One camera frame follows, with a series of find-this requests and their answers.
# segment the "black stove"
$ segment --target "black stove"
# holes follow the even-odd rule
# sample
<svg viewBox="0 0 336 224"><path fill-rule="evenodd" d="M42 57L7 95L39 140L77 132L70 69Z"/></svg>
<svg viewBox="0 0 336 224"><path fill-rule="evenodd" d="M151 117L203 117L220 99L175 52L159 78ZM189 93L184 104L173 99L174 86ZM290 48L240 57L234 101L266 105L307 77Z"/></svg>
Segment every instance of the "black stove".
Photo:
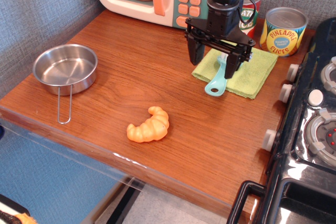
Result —
<svg viewBox="0 0 336 224"><path fill-rule="evenodd" d="M302 64L291 65L280 129L266 132L266 185L242 183L227 223L248 195L260 197L252 223L336 223L336 18L322 22Z"/></svg>

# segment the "white knob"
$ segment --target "white knob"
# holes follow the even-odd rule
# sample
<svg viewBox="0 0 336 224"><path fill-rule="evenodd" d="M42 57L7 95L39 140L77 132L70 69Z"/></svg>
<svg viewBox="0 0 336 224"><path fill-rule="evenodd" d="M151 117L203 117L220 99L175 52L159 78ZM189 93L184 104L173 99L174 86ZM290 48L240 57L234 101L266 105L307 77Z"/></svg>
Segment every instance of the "white knob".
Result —
<svg viewBox="0 0 336 224"><path fill-rule="evenodd" d="M314 89L309 93L308 103L311 106L316 107L316 106L320 105L322 103L322 101L323 101L323 94L320 90Z"/></svg>
<svg viewBox="0 0 336 224"><path fill-rule="evenodd" d="M261 146L263 149L267 150L268 152L271 151L275 137L277 135L276 131L267 130L264 136L263 145Z"/></svg>
<svg viewBox="0 0 336 224"><path fill-rule="evenodd" d="M293 85L292 84L284 84L282 85L281 91L280 91L280 95L279 95L279 100L287 103L288 102L288 98L290 95L290 91L292 90Z"/></svg>
<svg viewBox="0 0 336 224"><path fill-rule="evenodd" d="M298 70L299 70L299 66L300 65L297 65L297 64L291 64L289 66L286 80L288 80L290 82L294 82L296 74L298 73Z"/></svg>

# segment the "stove burner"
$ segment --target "stove burner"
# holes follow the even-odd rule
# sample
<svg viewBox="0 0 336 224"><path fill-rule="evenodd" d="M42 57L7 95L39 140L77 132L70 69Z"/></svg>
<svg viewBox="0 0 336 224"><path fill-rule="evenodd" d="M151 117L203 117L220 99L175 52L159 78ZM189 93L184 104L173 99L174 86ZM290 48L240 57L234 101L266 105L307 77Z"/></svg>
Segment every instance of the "stove burner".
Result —
<svg viewBox="0 0 336 224"><path fill-rule="evenodd" d="M322 69L321 79L324 88L336 94L336 57L332 57L330 63Z"/></svg>
<svg viewBox="0 0 336 224"><path fill-rule="evenodd" d="M321 109L307 124L306 140L313 154L336 166L336 113Z"/></svg>

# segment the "croissant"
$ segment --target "croissant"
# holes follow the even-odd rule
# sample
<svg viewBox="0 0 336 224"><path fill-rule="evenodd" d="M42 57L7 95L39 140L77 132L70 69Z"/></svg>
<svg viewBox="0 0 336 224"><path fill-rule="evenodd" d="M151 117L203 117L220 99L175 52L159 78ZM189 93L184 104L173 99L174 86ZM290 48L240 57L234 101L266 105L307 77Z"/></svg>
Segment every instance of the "croissant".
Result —
<svg viewBox="0 0 336 224"><path fill-rule="evenodd" d="M153 140L160 140L167 135L169 127L169 117L159 106L152 106L148 109L152 115L140 126L130 124L127 127L127 137L129 140L137 143L150 142Z"/></svg>

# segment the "green cloth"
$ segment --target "green cloth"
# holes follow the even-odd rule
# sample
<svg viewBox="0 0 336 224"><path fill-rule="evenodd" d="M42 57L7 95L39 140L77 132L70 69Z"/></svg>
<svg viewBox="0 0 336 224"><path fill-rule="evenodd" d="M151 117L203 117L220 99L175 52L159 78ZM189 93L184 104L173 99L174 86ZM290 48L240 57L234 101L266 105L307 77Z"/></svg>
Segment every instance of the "green cloth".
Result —
<svg viewBox="0 0 336 224"><path fill-rule="evenodd" d="M278 55L252 48L253 56L249 62L245 61L231 79L227 80L226 90L254 99L269 73L271 73ZM221 54L216 49L211 49L198 64L192 75L202 81L210 82L219 69L217 57Z"/></svg>

